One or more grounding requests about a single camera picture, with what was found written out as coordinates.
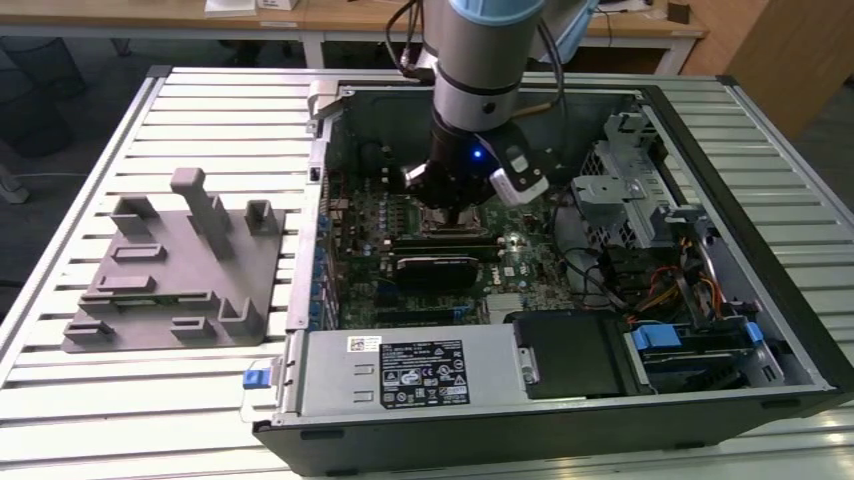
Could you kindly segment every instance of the wooden desk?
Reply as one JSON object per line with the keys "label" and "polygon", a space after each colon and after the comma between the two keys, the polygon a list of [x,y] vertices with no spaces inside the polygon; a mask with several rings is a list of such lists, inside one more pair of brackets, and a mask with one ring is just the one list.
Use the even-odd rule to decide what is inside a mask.
{"label": "wooden desk", "polygon": [[0,35],[299,40],[308,7],[205,18],[205,0],[0,0]]}
{"label": "wooden desk", "polygon": [[854,68],[854,2],[690,0],[711,27],[683,73],[735,77],[796,138]]}
{"label": "wooden desk", "polygon": [[[656,8],[664,3],[656,0]],[[381,41],[399,7],[393,0],[301,0],[292,11],[260,9],[255,17],[205,18],[204,0],[0,0],[0,35],[299,40],[308,67],[323,68],[323,42]],[[662,49],[656,73],[678,74],[706,34],[703,26],[655,20],[648,12],[612,14],[610,20],[612,38],[607,19],[595,18],[582,46]],[[393,40],[401,39],[403,28],[399,22]]]}
{"label": "wooden desk", "polygon": [[[308,1],[303,18],[307,48],[309,44],[324,41],[381,41],[388,18],[404,4],[401,0]],[[666,4],[667,0],[655,0],[655,9],[663,11]],[[648,11],[611,14],[610,23],[608,29],[604,16],[592,19],[582,46],[664,50],[655,70],[662,75],[679,74],[694,43],[707,32],[698,22],[682,25],[658,20]],[[397,21],[393,31],[399,34],[404,28],[405,18]]]}

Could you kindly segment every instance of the red wire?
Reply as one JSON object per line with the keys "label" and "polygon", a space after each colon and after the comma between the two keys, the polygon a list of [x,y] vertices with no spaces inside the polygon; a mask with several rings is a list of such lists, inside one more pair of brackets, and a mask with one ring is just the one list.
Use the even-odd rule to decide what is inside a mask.
{"label": "red wire", "polygon": [[652,277],[650,277],[650,291],[647,293],[647,296],[652,295],[652,292],[655,291],[655,279],[658,278],[658,275],[668,270],[675,270],[676,267],[670,266],[670,267],[660,267],[658,270],[655,270],[655,272],[652,272]]}

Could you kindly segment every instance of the metal table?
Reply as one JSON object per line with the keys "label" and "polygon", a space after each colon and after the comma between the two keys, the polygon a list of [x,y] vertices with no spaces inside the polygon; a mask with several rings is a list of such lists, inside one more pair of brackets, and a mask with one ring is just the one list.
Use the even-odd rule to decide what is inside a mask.
{"label": "metal table", "polygon": [[[315,79],[393,80],[376,71],[152,69],[0,328],[0,470],[48,478],[299,478],[243,422],[241,372],[283,350],[301,221],[307,96]],[[548,83],[550,74],[531,82]],[[714,78],[574,75],[572,83],[658,84],[842,349],[854,359],[854,216],[738,86]],[[267,198],[291,211],[268,338],[249,348],[65,354],[77,309],[115,226],[121,193],[180,208],[176,167],[203,167],[229,204]],[[687,180],[674,174],[690,199]],[[248,402],[264,411],[272,403]],[[784,420],[719,446],[508,463],[375,478],[850,478],[850,406]]]}

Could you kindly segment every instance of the warning label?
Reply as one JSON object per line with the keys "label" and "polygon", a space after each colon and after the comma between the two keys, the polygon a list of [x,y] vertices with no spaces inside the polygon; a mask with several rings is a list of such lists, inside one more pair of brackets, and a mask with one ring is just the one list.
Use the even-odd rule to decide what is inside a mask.
{"label": "warning label", "polygon": [[469,403],[461,340],[383,343],[379,356],[383,407]]}

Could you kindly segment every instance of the blue latch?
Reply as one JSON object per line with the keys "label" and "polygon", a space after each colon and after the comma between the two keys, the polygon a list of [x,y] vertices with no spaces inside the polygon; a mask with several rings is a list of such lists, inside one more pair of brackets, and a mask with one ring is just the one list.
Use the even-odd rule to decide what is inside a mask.
{"label": "blue latch", "polygon": [[631,332],[631,339],[638,350],[682,346],[682,341],[672,325],[643,325]]}
{"label": "blue latch", "polygon": [[269,368],[243,372],[243,389],[257,390],[259,388],[269,388]]}
{"label": "blue latch", "polygon": [[759,325],[756,325],[756,322],[747,322],[744,328],[747,329],[747,336],[750,337],[750,341],[754,345],[759,345],[764,340],[764,335],[762,335]]}
{"label": "blue latch", "polygon": [[329,218],[325,215],[317,216],[317,230],[320,233],[327,233],[329,231]]}

